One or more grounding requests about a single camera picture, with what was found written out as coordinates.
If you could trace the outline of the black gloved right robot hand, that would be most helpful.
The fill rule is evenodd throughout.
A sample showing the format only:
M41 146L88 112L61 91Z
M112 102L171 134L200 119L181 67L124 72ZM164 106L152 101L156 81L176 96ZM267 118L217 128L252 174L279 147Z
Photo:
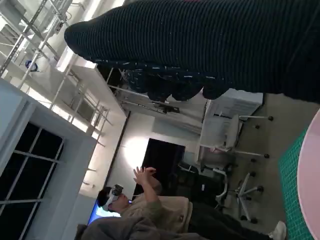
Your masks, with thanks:
M64 40L124 70L153 101L214 100L229 89L320 101L317 0L137 0L69 26Z

